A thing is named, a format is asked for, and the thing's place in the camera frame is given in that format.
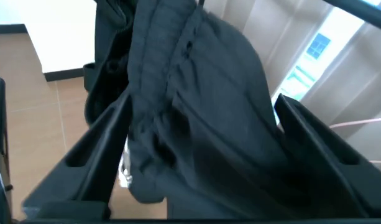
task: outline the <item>black rod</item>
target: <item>black rod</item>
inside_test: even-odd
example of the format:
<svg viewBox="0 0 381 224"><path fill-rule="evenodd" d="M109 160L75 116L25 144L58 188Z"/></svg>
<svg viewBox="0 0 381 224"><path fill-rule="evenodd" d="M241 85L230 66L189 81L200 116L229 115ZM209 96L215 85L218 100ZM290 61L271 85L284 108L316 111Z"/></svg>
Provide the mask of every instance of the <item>black rod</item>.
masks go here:
<svg viewBox="0 0 381 224"><path fill-rule="evenodd" d="M381 7L363 0L323 0L381 29Z"/></svg>

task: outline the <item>elastic waistband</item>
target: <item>elastic waistband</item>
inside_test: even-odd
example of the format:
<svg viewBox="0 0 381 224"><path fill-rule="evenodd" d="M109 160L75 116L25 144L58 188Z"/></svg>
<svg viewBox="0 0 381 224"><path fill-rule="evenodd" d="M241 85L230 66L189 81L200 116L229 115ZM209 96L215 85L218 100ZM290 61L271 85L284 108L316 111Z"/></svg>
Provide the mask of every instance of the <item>elastic waistband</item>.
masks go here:
<svg viewBox="0 0 381 224"><path fill-rule="evenodd" d="M168 74L185 58L202 16L194 0L139 0L127 69L130 85L146 101L164 100Z"/></svg>

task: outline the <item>baseboard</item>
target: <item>baseboard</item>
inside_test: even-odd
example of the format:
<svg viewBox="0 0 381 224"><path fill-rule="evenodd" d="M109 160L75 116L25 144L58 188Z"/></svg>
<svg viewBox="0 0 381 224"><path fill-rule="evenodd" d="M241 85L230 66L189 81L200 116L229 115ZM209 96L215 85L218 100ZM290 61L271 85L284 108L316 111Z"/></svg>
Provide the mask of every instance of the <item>baseboard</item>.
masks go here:
<svg viewBox="0 0 381 224"><path fill-rule="evenodd" d="M27 29L24 24L0 25L0 34L26 34Z"/></svg>
<svg viewBox="0 0 381 224"><path fill-rule="evenodd" d="M65 80L69 78L83 77L84 71L83 71L83 68L75 68L75 69L62 70L57 72L47 72L47 73L44 73L44 75L47 82L51 82L51 81L57 81L57 80Z"/></svg>

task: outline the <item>floor tile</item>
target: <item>floor tile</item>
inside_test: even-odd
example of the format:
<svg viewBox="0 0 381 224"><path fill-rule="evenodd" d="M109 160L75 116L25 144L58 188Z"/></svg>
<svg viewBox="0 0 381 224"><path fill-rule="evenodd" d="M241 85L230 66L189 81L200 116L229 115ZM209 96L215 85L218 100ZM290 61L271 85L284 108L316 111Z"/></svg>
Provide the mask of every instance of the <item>floor tile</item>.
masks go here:
<svg viewBox="0 0 381 224"><path fill-rule="evenodd" d="M112 218L164 219L167 218L167 203L141 204L131 193L116 182L110 199Z"/></svg>
<svg viewBox="0 0 381 224"><path fill-rule="evenodd" d="M67 150L88 130L84 117L85 98L60 103Z"/></svg>
<svg viewBox="0 0 381 224"><path fill-rule="evenodd" d="M83 77L57 81L57 85L60 102L83 99L88 95L84 89Z"/></svg>
<svg viewBox="0 0 381 224"><path fill-rule="evenodd" d="M0 35L0 77L6 82L8 111L57 103L56 86L45 81L27 34Z"/></svg>
<svg viewBox="0 0 381 224"><path fill-rule="evenodd" d="M23 199L63 157L65 146L57 104L10 112L7 119L13 217L20 219Z"/></svg>

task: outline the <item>black cloth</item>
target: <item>black cloth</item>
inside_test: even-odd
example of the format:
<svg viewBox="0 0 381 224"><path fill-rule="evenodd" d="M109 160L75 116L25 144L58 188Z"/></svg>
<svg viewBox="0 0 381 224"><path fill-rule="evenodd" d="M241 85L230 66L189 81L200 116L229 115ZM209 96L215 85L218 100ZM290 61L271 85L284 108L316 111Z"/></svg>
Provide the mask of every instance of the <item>black cloth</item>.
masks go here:
<svg viewBox="0 0 381 224"><path fill-rule="evenodd" d="M127 71L143 179L193 218L298 215L265 73L239 31L192 0L141 0Z"/></svg>

